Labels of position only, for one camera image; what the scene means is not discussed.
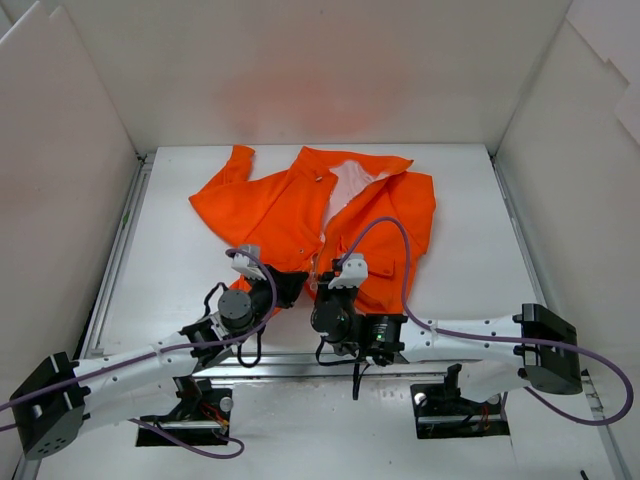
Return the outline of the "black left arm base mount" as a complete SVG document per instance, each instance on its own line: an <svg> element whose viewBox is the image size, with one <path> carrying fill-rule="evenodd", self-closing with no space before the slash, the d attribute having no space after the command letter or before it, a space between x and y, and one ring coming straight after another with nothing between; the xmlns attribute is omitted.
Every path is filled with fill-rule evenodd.
<svg viewBox="0 0 640 480"><path fill-rule="evenodd" d="M178 379L178 404L165 415L148 415L141 421L194 447L228 444L233 390L209 379Z"/></svg>

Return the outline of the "orange jacket with pink lining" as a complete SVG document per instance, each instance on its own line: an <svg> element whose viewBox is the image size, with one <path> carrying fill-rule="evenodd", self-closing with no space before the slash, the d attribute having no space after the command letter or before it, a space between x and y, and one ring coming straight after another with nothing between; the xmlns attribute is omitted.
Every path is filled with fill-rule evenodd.
<svg viewBox="0 0 640 480"><path fill-rule="evenodd" d="M436 210L433 178L408 159L304 147L291 166L252 180L254 151L236 146L225 166L189 201L227 244L254 244L279 271L320 275L349 248L368 277L355 305L399 313Z"/></svg>

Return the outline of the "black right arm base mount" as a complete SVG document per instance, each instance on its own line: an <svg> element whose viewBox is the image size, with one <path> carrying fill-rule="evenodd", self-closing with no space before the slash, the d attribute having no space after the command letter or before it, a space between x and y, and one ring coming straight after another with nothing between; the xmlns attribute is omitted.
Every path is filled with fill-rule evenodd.
<svg viewBox="0 0 640 480"><path fill-rule="evenodd" d="M510 428L503 413L503 401L464 399L458 387L461 364L447 369L439 383L410 386L416 436L429 439L471 439L509 436Z"/></svg>

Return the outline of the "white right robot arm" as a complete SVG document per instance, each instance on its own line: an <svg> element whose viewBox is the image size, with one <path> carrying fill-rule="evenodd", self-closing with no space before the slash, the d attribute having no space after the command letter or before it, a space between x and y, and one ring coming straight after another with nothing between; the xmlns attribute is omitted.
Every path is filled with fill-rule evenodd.
<svg viewBox="0 0 640 480"><path fill-rule="evenodd" d="M418 320L404 313L363 314L353 280L320 276L312 328L324 345L356 363L452 362L442 388L445 405L464 412L496 393L530 386L554 395L582 390L573 325L536 303L520 313L486 320Z"/></svg>

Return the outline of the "aluminium table frame rail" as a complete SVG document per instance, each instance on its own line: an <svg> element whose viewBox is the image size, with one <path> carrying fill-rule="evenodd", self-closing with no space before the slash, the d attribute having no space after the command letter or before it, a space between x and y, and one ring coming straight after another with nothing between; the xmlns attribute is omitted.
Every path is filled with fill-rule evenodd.
<svg viewBox="0 0 640 480"><path fill-rule="evenodd" d="M437 209L427 255L410 296L420 318L482 321L515 312L541 294L520 235L515 231L486 148L480 144L366 145L371 155L409 159L412 170L432 176ZM203 299L216 300L236 275L226 244L195 214L189 196L225 164L231 148L162 147L149 156L140 190L132 198L127 230L105 284L88 340L92 356L112 356L145 346L192 323ZM302 296L269 323L263 358L249 368L226 360L212 377L344 377L335 355L313 353L318 343Z"/></svg>

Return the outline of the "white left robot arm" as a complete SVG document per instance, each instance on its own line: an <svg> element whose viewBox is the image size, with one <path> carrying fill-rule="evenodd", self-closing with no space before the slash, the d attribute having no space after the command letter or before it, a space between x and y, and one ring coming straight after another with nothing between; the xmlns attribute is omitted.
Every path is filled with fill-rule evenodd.
<svg viewBox="0 0 640 480"><path fill-rule="evenodd" d="M46 357L5 406L25 458L46 458L80 435L122 420L191 418L202 400L194 374L263 332L276 309L295 304L307 278L269 267L249 278L248 290L217 284L216 309L142 349L98 359L72 360L64 352Z"/></svg>

